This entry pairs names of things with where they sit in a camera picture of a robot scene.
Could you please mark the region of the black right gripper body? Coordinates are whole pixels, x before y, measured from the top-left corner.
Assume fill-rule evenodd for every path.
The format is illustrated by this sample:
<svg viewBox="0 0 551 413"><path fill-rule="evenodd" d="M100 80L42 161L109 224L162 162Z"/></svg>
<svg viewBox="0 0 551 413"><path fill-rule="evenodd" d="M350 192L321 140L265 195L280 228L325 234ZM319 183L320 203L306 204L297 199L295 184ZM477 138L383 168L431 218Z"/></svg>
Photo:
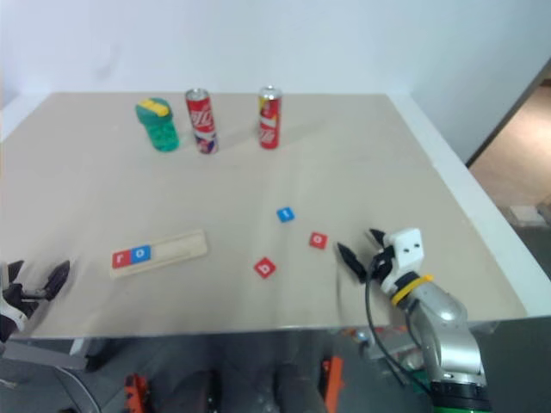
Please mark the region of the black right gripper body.
<svg viewBox="0 0 551 413"><path fill-rule="evenodd" d="M378 251L368 267L368 276L371 280L385 280L393 270L392 259L395 253L393 246L387 246Z"/></svg>

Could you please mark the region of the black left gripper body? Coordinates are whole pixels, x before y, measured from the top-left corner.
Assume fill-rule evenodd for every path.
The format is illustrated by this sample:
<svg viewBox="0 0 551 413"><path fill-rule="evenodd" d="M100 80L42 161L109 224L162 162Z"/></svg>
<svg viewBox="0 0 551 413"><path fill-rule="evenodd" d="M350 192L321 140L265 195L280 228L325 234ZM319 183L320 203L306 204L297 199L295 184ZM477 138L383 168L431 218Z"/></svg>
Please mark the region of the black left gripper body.
<svg viewBox="0 0 551 413"><path fill-rule="evenodd" d="M46 296L44 288L25 290L20 283L8 284L2 290L1 315L9 319L29 319Z"/></svg>

